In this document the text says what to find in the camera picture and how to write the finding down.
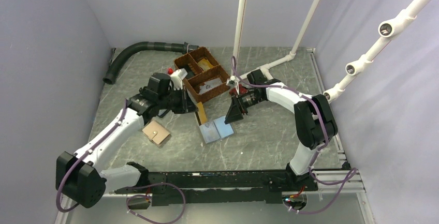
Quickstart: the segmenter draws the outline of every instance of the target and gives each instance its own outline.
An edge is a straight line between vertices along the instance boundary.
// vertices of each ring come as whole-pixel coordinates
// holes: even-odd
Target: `brown wicker basket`
[[[214,67],[203,71],[197,64],[197,62],[203,58],[206,58]],[[189,52],[175,59],[174,64],[178,69],[185,65],[189,65],[189,68],[195,74],[195,76],[189,80],[183,79],[183,83],[186,85],[187,90],[192,94],[197,102],[205,103],[230,89],[230,87],[226,85],[229,74],[227,74],[224,68],[218,63],[218,61],[216,61],[212,54],[210,54],[209,50],[207,50],[205,47],[200,47],[195,51]],[[222,84],[207,92],[204,92],[203,94],[200,94],[200,86],[215,78],[220,78]]]

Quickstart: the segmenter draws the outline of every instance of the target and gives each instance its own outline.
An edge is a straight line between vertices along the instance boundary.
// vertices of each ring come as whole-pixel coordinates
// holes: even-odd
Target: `white pvc pipe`
[[[311,8],[308,11],[308,14],[306,15],[305,21],[303,22],[302,28],[300,29],[299,35],[297,36],[297,39],[296,39],[296,42],[294,42],[294,45],[291,49],[291,52],[294,55],[296,55],[297,47],[299,47],[299,44],[302,41],[303,35],[305,35],[305,31],[311,22],[311,19],[314,15],[314,12],[315,12],[319,2],[320,2],[320,0],[314,0],[313,3],[311,4]]]
[[[370,47],[366,54],[362,55],[360,59],[352,63],[347,64],[351,66],[350,69],[353,71],[362,72],[369,64],[375,59],[375,57],[386,47],[386,45],[395,39],[402,31],[404,31],[416,18],[416,15],[426,6],[430,0],[413,0],[410,5],[402,10],[394,19],[384,21],[380,24],[389,24],[393,32],[390,34],[380,34],[381,37]],[[324,92],[326,98],[329,102],[336,100],[346,89],[346,87],[359,75],[359,72],[352,72],[349,74],[348,68],[346,67],[346,72],[348,73],[340,83],[336,84],[333,88],[328,89]]]
[[[305,21],[303,22],[302,27],[300,28],[299,35],[297,36],[296,41],[294,42],[294,45],[293,45],[292,50],[290,51],[290,53],[288,55],[284,56],[283,58],[280,58],[280,59],[278,59],[276,61],[273,61],[271,63],[268,63],[268,64],[264,64],[264,65],[262,65],[262,66],[260,66],[260,67],[258,67],[256,69],[265,68],[265,69],[269,70],[270,68],[272,68],[274,66],[277,66],[277,65],[280,65],[280,64],[282,64],[284,62],[292,60],[296,56],[297,47],[299,47],[299,44],[302,41],[303,35],[305,34],[306,29],[308,28],[308,26],[310,24],[310,21],[311,21],[313,15],[314,15],[314,12],[315,12],[319,2],[320,2],[320,0],[313,0],[313,3],[311,4],[311,7],[310,7],[310,9],[308,11],[308,14],[306,15]],[[242,79],[247,78],[247,75],[249,73],[250,72],[247,72],[247,73],[243,74],[241,76],[241,78]]]
[[[236,18],[236,28],[235,28],[235,42],[233,44],[233,56],[235,56],[236,62],[238,62],[239,47],[241,46],[242,24],[244,23],[246,2],[247,0],[239,0],[239,4],[238,4],[238,16]]]

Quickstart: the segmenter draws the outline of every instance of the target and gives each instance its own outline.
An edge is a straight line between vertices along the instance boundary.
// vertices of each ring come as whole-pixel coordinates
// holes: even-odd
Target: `gray marble floor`
[[[289,47],[242,47],[238,71],[244,73],[288,54]],[[218,62],[230,72],[232,47],[209,48]],[[117,56],[122,49],[117,49]],[[115,85],[105,85],[96,113],[91,138],[95,137],[117,115],[124,98],[148,83],[154,72],[166,72],[179,53],[143,51],[131,57],[122,68]],[[318,82],[309,53],[299,49],[295,59],[270,69],[270,73],[286,85],[308,94],[318,94]],[[208,119],[223,116],[230,106],[228,93],[204,104]],[[249,108],[244,120],[233,123],[235,134],[229,138],[201,146],[202,136],[193,113],[168,113],[156,118],[171,133],[161,148],[152,144],[141,132],[134,133],[107,164],[116,168],[135,161],[150,171],[211,171],[282,169],[293,157],[299,140],[294,115],[284,108],[262,102]],[[316,168],[339,168],[333,142],[323,151]]]

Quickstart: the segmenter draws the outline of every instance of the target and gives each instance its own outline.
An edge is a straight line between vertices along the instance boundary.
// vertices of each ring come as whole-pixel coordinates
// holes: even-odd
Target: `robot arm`
[[[267,80],[260,70],[252,71],[247,78],[250,84],[254,85],[285,86],[277,79]],[[331,139],[337,134],[338,128],[328,101],[323,95],[306,96],[317,104],[328,137]],[[314,118],[317,113],[308,101],[282,87],[249,88],[245,94],[232,96],[232,103],[227,112],[225,123],[242,120],[244,114],[248,113],[247,109],[249,107],[262,101],[277,103],[295,114],[297,137],[300,143],[294,157],[287,166],[287,170],[293,173],[295,181],[306,178],[317,147],[325,141],[320,123]]]
[[[56,161],[56,188],[88,208],[107,192],[149,184],[148,170],[134,162],[120,168],[102,169],[133,132],[157,116],[160,110],[171,110],[175,114],[197,110],[181,83],[184,77],[182,70],[171,76],[153,74],[148,85],[132,96],[126,107],[92,141],[73,155],[63,152]]]

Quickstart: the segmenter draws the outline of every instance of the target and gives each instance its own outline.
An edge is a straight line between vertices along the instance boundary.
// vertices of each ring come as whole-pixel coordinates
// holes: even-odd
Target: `lavender wall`
[[[233,46],[238,0],[87,0],[113,47],[139,41]],[[313,0],[247,0],[242,46],[292,46]],[[323,0],[303,46],[315,46],[321,19],[338,0]]]
[[[53,223],[55,162],[88,139],[110,47],[86,0],[0,0],[1,223]]]
[[[381,21],[412,0],[341,0],[317,44],[325,88],[378,39]],[[331,105],[349,161],[378,223],[438,223],[439,0]]]

